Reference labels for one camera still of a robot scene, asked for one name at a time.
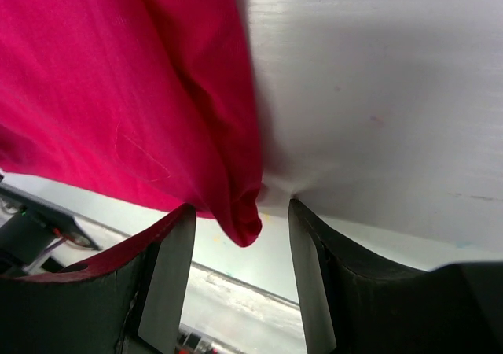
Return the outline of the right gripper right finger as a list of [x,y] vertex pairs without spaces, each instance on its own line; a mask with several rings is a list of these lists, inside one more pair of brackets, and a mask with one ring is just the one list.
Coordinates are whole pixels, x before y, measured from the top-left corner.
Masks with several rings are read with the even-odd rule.
[[288,229],[309,353],[499,353],[502,265],[422,271],[332,229],[301,201]]

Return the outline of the crimson t shirt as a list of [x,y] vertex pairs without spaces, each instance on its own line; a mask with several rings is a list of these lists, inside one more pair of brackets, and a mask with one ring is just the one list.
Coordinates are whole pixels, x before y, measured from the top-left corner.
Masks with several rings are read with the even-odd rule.
[[1,0],[1,168],[262,228],[237,0]]

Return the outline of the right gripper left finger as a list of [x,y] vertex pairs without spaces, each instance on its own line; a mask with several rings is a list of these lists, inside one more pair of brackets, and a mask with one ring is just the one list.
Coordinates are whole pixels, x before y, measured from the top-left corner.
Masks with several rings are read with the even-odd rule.
[[2,352],[174,352],[195,229],[183,204],[61,271],[2,277]]

